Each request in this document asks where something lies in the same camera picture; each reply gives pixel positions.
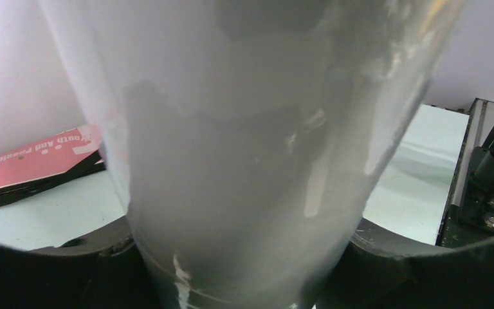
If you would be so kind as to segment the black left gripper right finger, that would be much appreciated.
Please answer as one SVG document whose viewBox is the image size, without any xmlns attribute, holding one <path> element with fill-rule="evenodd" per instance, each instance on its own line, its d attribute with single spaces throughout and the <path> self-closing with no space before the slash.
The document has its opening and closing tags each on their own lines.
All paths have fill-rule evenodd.
<svg viewBox="0 0 494 309">
<path fill-rule="evenodd" d="M 444 248 L 361 220 L 317 308 L 494 308 L 494 238 Z"/>
</svg>

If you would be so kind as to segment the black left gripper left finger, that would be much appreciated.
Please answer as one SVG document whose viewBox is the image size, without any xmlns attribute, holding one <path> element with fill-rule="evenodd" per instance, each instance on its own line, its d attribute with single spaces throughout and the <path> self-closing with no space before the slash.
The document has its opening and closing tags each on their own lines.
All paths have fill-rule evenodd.
<svg viewBox="0 0 494 309">
<path fill-rule="evenodd" d="M 0 308 L 159 308 L 125 218 L 59 247 L 0 245 Z"/>
</svg>

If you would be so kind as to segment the white shuttlecock tube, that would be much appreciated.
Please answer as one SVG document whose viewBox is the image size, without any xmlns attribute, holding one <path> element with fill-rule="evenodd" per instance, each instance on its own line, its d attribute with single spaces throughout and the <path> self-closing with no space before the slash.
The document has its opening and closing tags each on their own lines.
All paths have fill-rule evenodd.
<svg viewBox="0 0 494 309">
<path fill-rule="evenodd" d="M 311 308 L 464 1 L 41 1 L 164 308 Z"/>
</svg>

